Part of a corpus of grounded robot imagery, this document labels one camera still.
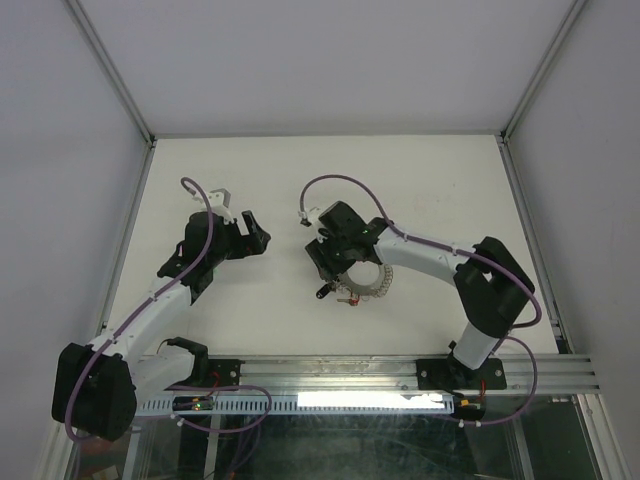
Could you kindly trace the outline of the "red tag key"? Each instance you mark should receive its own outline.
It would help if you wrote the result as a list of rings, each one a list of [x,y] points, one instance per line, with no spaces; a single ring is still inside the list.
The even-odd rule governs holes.
[[[351,296],[349,298],[338,298],[337,302],[339,303],[344,303],[344,304],[348,304],[350,306],[358,306],[360,303],[361,298],[359,296]]]

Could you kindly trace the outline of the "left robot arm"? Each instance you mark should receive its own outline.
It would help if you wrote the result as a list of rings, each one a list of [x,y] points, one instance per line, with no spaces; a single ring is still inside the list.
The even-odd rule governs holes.
[[[186,312],[213,281],[224,261],[265,253],[270,234],[245,210],[238,222],[206,211],[192,214],[184,237],[159,268],[140,305],[89,343],[68,344],[60,353],[51,414],[72,440],[84,432],[107,441],[122,437],[137,408],[173,385],[214,385],[205,345],[169,339],[152,357],[146,351]]]

